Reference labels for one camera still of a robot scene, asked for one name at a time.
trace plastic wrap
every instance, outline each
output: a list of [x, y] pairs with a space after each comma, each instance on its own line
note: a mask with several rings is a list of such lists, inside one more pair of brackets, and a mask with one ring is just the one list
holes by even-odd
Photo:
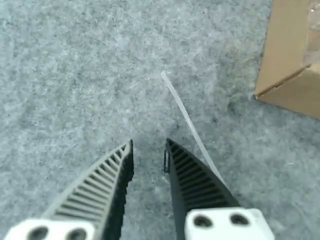
[[308, 43], [305, 63], [320, 63], [320, 0], [311, 0], [308, 13]]

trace gray carpet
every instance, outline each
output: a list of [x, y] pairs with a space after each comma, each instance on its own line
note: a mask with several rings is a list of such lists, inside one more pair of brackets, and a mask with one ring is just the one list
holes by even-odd
[[0, 0], [0, 238], [134, 144], [122, 239], [175, 239], [167, 137], [202, 157], [277, 239], [320, 238], [320, 121], [253, 100], [271, 0]]

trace zip tie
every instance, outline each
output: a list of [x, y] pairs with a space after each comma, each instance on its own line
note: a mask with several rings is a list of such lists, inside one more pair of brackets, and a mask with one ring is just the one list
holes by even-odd
[[191, 133], [196, 141], [196, 143], [198, 144], [204, 159], [206, 160], [206, 162], [208, 163], [209, 167], [211, 168], [212, 172], [221, 180], [221, 182], [226, 186], [226, 182], [224, 181], [224, 179], [222, 178], [220, 172], [218, 171], [217, 167], [215, 166], [214, 162], [212, 161], [204, 143], [202, 142], [194, 124], [192, 123], [190, 116], [183, 104], [183, 102], [181, 101], [181, 98], [179, 97], [176, 89], [174, 88], [174, 86], [172, 85], [170, 79], [168, 78], [167, 74], [165, 71], [161, 72], [161, 77], [164, 81], [164, 83], [166, 84], [166, 86], [168, 87], [168, 89], [170, 90], [174, 100], [176, 101], [176, 103], [179, 106], [180, 111], [182, 112], [182, 115], [186, 121], [186, 123], [188, 124], [189, 129], [191, 130]]

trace cardboard box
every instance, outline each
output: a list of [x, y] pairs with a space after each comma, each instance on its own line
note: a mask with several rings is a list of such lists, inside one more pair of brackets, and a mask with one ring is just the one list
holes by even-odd
[[308, 25], [309, 0], [273, 0], [255, 96], [320, 119], [320, 63], [306, 65], [319, 32]]

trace ribbed gripper pad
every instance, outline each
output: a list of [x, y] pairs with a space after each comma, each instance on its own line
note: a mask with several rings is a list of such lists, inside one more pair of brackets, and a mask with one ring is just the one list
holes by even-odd
[[94, 239], [118, 240], [127, 186], [133, 174], [133, 143], [130, 141], [106, 154], [82, 173], [42, 218], [88, 221], [95, 227]]
[[192, 153], [166, 141], [164, 169], [169, 173], [177, 240], [184, 240], [187, 213], [192, 209], [238, 207], [220, 179]]

